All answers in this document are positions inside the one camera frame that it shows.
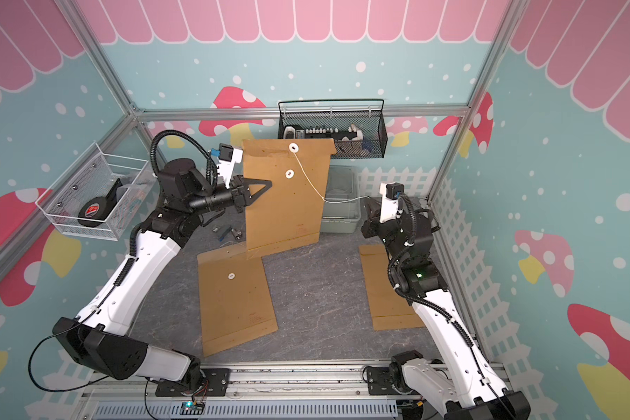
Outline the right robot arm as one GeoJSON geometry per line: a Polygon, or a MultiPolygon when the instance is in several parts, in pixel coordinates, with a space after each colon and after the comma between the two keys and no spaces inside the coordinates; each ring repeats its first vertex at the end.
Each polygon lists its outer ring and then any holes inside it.
{"type": "Polygon", "coordinates": [[[363,201],[362,235],[383,244],[390,286],[425,324],[446,372],[417,351],[395,355],[390,384],[416,393],[444,419],[527,419],[530,403],[498,376],[466,329],[445,278],[432,259],[439,226],[431,210],[406,197],[363,201]]]}

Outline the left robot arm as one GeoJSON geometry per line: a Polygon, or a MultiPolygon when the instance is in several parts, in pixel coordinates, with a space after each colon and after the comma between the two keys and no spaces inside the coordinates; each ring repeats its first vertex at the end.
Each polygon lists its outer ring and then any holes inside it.
{"type": "Polygon", "coordinates": [[[159,204],[129,235],[124,260],[101,291],[74,318],[60,318],[50,334],[71,359],[117,381],[132,376],[197,398],[209,381],[194,355],[138,341],[128,331],[161,272],[201,229],[224,215],[241,213],[269,191],[269,180],[235,175],[226,165],[243,157],[240,149],[220,145],[208,152],[194,138],[176,129],[154,136],[150,166],[159,183],[159,204]],[[192,159],[174,159],[161,166],[160,142],[169,136],[193,145],[206,160],[201,173],[192,159]]]}

